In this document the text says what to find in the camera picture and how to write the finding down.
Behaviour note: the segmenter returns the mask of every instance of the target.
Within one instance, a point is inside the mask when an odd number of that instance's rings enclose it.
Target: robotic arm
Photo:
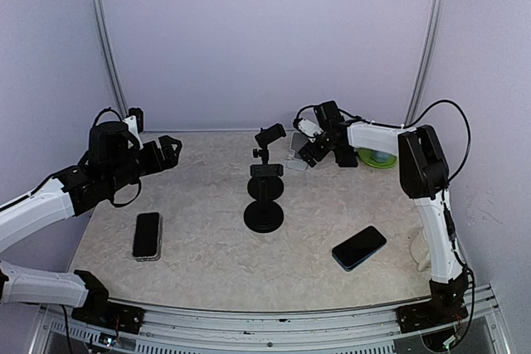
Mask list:
[[[431,300],[397,310],[402,332],[465,319],[468,313],[463,296],[468,277],[455,244],[448,164],[433,127],[393,128],[358,116],[345,121],[334,101],[313,108],[319,125],[300,115],[294,120],[294,127],[309,140],[299,155],[311,167],[331,151],[340,167],[356,167],[352,160],[355,148],[390,153],[400,160],[400,184],[419,211],[431,255]]]
[[[162,136],[158,139],[160,148],[155,141],[142,143],[141,109],[130,109],[123,121],[98,124],[106,112],[115,113],[104,109],[97,116],[90,129],[89,150],[77,165],[50,175],[33,191],[0,206],[0,253],[34,232],[79,216],[102,201],[126,206],[139,195],[141,177],[177,166],[183,147],[179,140]],[[115,203],[114,194],[129,184],[139,186],[137,196],[128,203]],[[106,318],[121,311],[108,306],[108,297],[107,289],[87,271],[52,273],[0,262],[0,304],[63,304],[75,308],[72,317],[104,326]]]

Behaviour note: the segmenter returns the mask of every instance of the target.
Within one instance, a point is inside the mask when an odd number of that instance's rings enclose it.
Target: tabletop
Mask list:
[[[177,167],[143,178],[125,208],[99,204],[71,269],[94,274],[112,298],[176,308],[278,312],[353,308],[429,294],[430,272],[417,272],[409,252],[421,229],[398,168],[339,168],[329,155],[314,168],[285,168],[277,202],[284,224],[257,234],[243,221],[256,148],[254,133],[168,133],[183,142]],[[143,134],[144,142],[162,134]],[[290,140],[270,145],[285,163]],[[116,201],[133,197],[126,187]],[[163,217],[162,256],[133,259],[136,216]],[[331,249],[368,225],[387,243],[351,272]]]

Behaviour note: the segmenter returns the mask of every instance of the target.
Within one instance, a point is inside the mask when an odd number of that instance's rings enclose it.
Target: green bowl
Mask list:
[[[363,163],[366,163],[371,167],[375,167],[377,169],[389,169],[390,167],[395,166],[395,163],[397,163],[397,157],[393,157],[393,155],[385,162],[376,162],[372,158],[372,154],[372,149],[358,148],[359,158],[363,161]]]

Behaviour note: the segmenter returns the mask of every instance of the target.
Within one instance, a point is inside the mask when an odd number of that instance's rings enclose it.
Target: phone screen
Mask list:
[[[158,213],[140,213],[136,218],[133,257],[157,259],[160,256],[161,217]]]
[[[385,237],[373,226],[358,232],[332,249],[332,256],[347,271],[361,264],[387,243]]]

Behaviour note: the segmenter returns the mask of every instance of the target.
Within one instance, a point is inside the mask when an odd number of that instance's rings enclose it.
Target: white wall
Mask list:
[[[400,123],[431,0],[103,0],[124,94],[146,128],[290,127],[336,99]]]
[[[112,105],[90,0],[0,0],[0,203],[76,163],[98,111]],[[13,246],[0,259],[66,270],[86,217]],[[27,352],[37,306],[0,307],[0,352]]]
[[[531,0],[445,0],[423,105],[450,98],[470,119],[470,158],[451,184],[454,219],[521,354],[531,350],[530,85]],[[455,170],[465,149],[458,113],[441,106],[427,121]]]

